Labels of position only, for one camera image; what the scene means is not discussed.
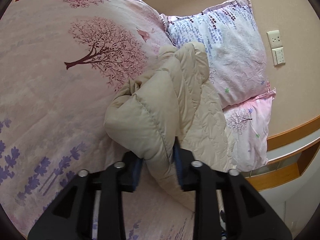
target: electrical outlet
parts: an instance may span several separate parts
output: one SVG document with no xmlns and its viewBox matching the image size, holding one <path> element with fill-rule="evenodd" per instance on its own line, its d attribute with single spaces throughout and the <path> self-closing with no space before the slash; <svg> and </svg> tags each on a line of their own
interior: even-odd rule
<svg viewBox="0 0 320 240">
<path fill-rule="evenodd" d="M 267 32 L 267 35 L 268 35 L 271 49 L 276 49 L 276 48 L 282 47 L 282 41 L 281 41 L 279 31 Z"/>
</svg>

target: floral bedding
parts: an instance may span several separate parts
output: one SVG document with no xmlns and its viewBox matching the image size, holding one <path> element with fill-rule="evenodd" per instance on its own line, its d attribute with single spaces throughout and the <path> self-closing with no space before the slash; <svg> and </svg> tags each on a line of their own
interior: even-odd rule
<svg viewBox="0 0 320 240">
<path fill-rule="evenodd" d="M 266 51 L 250 0 L 228 0 L 196 15 L 161 18 L 178 48 L 189 41 L 205 45 L 209 79 L 222 108 L 266 92 Z"/>
<path fill-rule="evenodd" d="M 0 29 L 0 203 L 27 236 L 77 171 L 122 158 L 103 128 L 106 108 L 172 43 L 141 0 L 21 0 Z M 124 195 L 127 238 L 189 234 L 192 212 L 141 179 Z"/>
<path fill-rule="evenodd" d="M 258 169 L 268 163 L 267 137 L 276 89 L 223 109 L 227 126 L 236 139 L 232 163 L 240 171 Z"/>
</svg>

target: beige wall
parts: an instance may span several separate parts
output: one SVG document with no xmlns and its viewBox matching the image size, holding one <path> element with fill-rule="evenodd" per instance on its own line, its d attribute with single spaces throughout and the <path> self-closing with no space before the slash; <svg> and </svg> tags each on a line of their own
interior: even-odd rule
<svg viewBox="0 0 320 240">
<path fill-rule="evenodd" d="M 286 201 L 285 223 L 291 228 L 293 237 L 306 226 L 320 199 L 320 168 L 316 173 Z"/>
<path fill-rule="evenodd" d="M 225 0 L 144 0 L 166 15 L 191 15 Z M 277 96 L 269 135 L 320 115 L 320 21 L 307 0 L 251 0 Z M 267 31 L 280 30 L 286 64 L 274 67 Z"/>
</svg>

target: pink pillowcase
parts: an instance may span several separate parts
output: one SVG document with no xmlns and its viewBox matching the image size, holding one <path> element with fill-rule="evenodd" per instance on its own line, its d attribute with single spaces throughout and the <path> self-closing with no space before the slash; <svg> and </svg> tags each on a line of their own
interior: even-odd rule
<svg viewBox="0 0 320 240">
<path fill-rule="evenodd" d="M 240 171 L 251 171 L 267 164 L 268 124 L 276 89 L 223 110 L 227 126 L 236 139 L 233 164 Z"/>
</svg>

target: beige down jacket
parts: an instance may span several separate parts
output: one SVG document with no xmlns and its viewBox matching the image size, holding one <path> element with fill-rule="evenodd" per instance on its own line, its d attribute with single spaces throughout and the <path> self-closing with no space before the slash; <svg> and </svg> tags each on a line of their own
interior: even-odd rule
<svg viewBox="0 0 320 240">
<path fill-rule="evenodd" d="M 202 43 L 162 47 L 154 69 L 124 84 L 106 111 L 104 127 L 113 140 L 145 159 L 166 192 L 193 210 L 193 193 L 182 192 L 177 183 L 175 137 L 181 148 L 218 171 L 232 168 L 234 139 L 208 80 Z"/>
</svg>

